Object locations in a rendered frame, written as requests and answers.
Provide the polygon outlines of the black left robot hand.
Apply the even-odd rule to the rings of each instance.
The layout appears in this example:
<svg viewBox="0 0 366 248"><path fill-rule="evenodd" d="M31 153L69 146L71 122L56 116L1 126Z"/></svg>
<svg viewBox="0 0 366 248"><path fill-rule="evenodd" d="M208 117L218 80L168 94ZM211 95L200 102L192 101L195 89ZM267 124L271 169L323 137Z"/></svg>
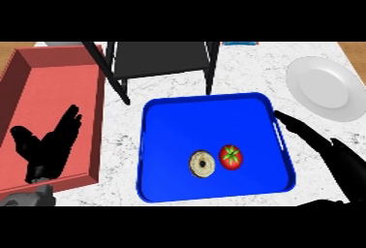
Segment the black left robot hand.
<svg viewBox="0 0 366 248"><path fill-rule="evenodd" d="M10 129L16 152L28 161L23 180L28 184L56 179L62 175L79 127L78 106L71 105L54 130L43 139L23 126L14 126Z"/></svg>

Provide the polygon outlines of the white round plate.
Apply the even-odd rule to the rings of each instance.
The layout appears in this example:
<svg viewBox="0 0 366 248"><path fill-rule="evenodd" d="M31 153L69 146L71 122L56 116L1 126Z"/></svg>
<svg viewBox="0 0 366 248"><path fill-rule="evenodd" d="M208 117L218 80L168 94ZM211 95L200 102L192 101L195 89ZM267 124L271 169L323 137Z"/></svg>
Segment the white round plate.
<svg viewBox="0 0 366 248"><path fill-rule="evenodd" d="M366 114L366 87L332 60L307 56L286 70L289 91L301 105L323 118L349 122Z"/></svg>

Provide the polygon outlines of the red tomato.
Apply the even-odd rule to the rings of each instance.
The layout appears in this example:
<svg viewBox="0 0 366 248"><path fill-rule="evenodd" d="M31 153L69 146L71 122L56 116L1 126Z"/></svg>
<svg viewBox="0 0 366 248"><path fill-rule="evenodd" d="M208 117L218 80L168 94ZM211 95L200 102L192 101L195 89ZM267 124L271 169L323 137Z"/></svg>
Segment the red tomato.
<svg viewBox="0 0 366 248"><path fill-rule="evenodd" d="M220 148L218 161L223 168L228 171L240 167L243 163L243 153L236 145L227 144Z"/></svg>

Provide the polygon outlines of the beige cupcake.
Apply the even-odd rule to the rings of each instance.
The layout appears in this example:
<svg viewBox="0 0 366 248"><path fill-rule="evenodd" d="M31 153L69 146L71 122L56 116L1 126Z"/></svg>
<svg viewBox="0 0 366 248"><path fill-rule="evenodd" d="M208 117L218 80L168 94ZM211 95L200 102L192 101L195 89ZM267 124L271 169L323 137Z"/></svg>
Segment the beige cupcake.
<svg viewBox="0 0 366 248"><path fill-rule="evenodd" d="M212 156L203 150L193 152L189 160L189 169L193 175L199 178L206 178L212 175L215 170L215 163Z"/></svg>

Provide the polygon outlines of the red plastic tray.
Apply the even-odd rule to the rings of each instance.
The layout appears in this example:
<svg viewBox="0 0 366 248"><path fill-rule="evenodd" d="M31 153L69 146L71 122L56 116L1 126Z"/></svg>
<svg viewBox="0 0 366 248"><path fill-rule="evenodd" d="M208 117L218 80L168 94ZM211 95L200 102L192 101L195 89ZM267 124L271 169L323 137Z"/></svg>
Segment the red plastic tray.
<svg viewBox="0 0 366 248"><path fill-rule="evenodd" d="M81 127L62 175L47 183L65 191L99 181L103 99L104 75L84 46L14 49L0 76L0 200L37 188L23 181L10 129L23 126L41 138L69 106L78 106Z"/></svg>

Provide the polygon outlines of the blue plastic tray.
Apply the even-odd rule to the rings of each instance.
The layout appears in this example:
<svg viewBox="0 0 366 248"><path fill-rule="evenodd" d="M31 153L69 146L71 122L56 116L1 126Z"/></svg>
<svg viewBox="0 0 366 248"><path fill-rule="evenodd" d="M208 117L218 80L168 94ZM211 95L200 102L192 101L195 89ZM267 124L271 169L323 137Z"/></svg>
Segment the blue plastic tray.
<svg viewBox="0 0 366 248"><path fill-rule="evenodd" d="M236 170L223 168L220 148L243 153ZM215 170L189 169L195 151L209 153ZM259 93L153 99L143 108L135 189L144 202L268 194L292 190L293 165L273 107Z"/></svg>

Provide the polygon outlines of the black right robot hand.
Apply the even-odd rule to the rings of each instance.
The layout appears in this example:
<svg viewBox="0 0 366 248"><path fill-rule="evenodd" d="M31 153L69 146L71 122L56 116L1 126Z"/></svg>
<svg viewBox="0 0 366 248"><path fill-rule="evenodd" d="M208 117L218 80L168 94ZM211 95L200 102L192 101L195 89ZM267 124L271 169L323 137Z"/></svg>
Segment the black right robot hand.
<svg viewBox="0 0 366 248"><path fill-rule="evenodd" d="M301 137L318 153L348 199L348 203L317 200L305 203L304 206L341 206L347 204L366 207L366 161L338 139L324 139L304 122L282 111L276 110L274 116L286 129Z"/></svg>

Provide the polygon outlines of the black tiered shelf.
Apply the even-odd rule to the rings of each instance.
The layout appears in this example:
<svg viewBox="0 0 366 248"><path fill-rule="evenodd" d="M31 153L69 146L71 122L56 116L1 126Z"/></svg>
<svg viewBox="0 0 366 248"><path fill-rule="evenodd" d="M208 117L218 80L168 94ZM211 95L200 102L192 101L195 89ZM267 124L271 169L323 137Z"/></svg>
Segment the black tiered shelf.
<svg viewBox="0 0 366 248"><path fill-rule="evenodd" d="M220 42L107 42L106 54L93 42L82 45L127 105L131 78L202 71L205 93L211 93Z"/></svg>

